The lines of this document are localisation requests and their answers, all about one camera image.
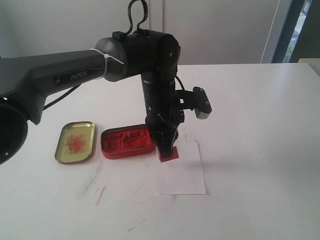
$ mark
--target white zip tie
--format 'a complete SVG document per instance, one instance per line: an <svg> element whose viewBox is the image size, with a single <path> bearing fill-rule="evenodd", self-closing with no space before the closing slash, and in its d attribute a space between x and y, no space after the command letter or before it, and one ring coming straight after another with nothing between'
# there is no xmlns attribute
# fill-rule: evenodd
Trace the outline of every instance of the white zip tie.
<svg viewBox="0 0 320 240"><path fill-rule="evenodd" d="M118 63L122 64L122 65L125 65L124 62L120 61L119 59L115 58L114 56L111 56L107 53L103 53L102 51L99 51L98 49L95 49L95 48L90 48L89 50L93 50L93 51L96 51L97 53L100 53L101 55L104 56L104 59L105 59L105 69L104 69L104 73L103 73L103 76L107 73L107 67L108 67L108 58L111 58L113 60L116 60Z"/></svg>

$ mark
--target white table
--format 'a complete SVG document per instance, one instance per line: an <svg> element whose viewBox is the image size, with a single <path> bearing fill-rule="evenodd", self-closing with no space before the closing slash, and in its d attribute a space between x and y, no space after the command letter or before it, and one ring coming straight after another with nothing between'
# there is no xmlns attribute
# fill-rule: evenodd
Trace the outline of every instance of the white table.
<svg viewBox="0 0 320 240"><path fill-rule="evenodd" d="M98 138L144 122L140 77L94 80L29 124L0 166L0 239L320 239L319 76L307 64L180 66L178 75L186 89L203 87L213 109L207 120L186 111L178 140L198 142L207 195L154 196L153 155L108 160L99 142L88 162L56 162L69 122L95 122Z"/></svg>

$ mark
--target sheet of paper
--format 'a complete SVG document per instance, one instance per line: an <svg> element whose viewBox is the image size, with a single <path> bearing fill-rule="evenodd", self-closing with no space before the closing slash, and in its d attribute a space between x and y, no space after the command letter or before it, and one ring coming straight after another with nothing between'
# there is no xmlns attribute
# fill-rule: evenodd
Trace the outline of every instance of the sheet of paper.
<svg viewBox="0 0 320 240"><path fill-rule="evenodd" d="M177 143L179 158L167 162L157 159L155 194L206 194L204 170L196 142Z"/></svg>

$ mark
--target black cable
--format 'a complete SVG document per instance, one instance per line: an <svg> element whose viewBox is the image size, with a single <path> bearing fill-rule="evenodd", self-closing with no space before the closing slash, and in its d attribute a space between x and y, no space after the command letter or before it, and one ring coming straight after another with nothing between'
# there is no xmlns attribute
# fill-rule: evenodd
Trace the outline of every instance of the black cable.
<svg viewBox="0 0 320 240"><path fill-rule="evenodd" d="M74 90L76 90L78 87L80 87L80 85L74 86L69 91L67 91L65 94L63 94L60 97L58 97L56 100L53 100L52 102L50 102L47 105L45 105L43 110L46 110L47 108L50 108L52 105L55 105L57 102L60 102L62 99L67 97L70 93L72 93Z"/></svg>
<svg viewBox="0 0 320 240"><path fill-rule="evenodd" d="M128 17L129 17L129 22L130 22L130 28L125 33L126 35L129 35L132 32L132 29L134 28L134 23L133 23L132 15L131 15L131 8L132 8L132 5L137 1L141 1L141 3L142 3L142 6L143 6L143 19L137 24L136 29L137 30L141 30L140 29L140 25L142 23L144 23L148 18L148 4L147 4L147 2L145 0L131 0L129 2L129 5L128 5Z"/></svg>
<svg viewBox="0 0 320 240"><path fill-rule="evenodd" d="M180 78L178 76L175 76L175 78L178 80L178 82L180 83L180 86L182 88L182 90L185 90L184 85L182 84L182 81L180 80Z"/></svg>

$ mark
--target gold tin lid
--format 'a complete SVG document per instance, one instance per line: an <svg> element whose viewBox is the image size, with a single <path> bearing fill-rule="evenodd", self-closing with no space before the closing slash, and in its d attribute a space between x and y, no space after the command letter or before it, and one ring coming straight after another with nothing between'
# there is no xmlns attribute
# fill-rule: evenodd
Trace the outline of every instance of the gold tin lid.
<svg viewBox="0 0 320 240"><path fill-rule="evenodd" d="M96 125L89 121L71 122L60 134L55 159L61 164L73 164L88 160L94 155Z"/></svg>

